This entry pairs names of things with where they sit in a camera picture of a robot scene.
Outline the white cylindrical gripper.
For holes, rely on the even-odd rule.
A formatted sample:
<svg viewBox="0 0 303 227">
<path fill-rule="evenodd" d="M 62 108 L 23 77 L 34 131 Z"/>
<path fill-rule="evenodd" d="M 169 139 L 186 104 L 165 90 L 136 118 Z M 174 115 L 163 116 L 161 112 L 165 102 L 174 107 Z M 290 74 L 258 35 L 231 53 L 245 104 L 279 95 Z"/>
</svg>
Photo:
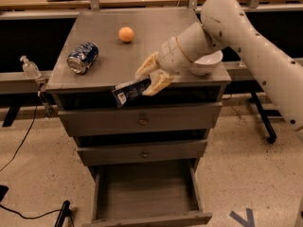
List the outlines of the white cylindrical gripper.
<svg viewBox="0 0 303 227">
<path fill-rule="evenodd" d="M 171 75 L 180 75 L 191 65 L 192 62 L 182 52 L 177 39 L 171 37 L 161 45 L 158 53 L 154 52 L 145 59 L 135 72 L 135 77 L 139 79 L 150 75 L 151 85 L 143 92 L 143 95 L 154 96 L 172 83 L 173 76 Z"/>
</svg>

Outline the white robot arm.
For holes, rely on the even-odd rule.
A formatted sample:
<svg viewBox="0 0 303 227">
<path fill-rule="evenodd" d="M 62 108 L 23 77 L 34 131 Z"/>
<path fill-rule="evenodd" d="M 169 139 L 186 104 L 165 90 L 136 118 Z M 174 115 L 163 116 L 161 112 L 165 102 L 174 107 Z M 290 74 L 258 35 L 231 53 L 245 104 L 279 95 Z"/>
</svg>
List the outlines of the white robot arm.
<svg viewBox="0 0 303 227">
<path fill-rule="evenodd" d="M 201 20 L 150 54 L 135 75 L 151 76 L 144 92 L 153 96 L 201 57 L 226 46 L 244 62 L 284 120 L 303 131 L 303 67 L 251 25 L 236 0 L 206 0 Z"/>
</svg>

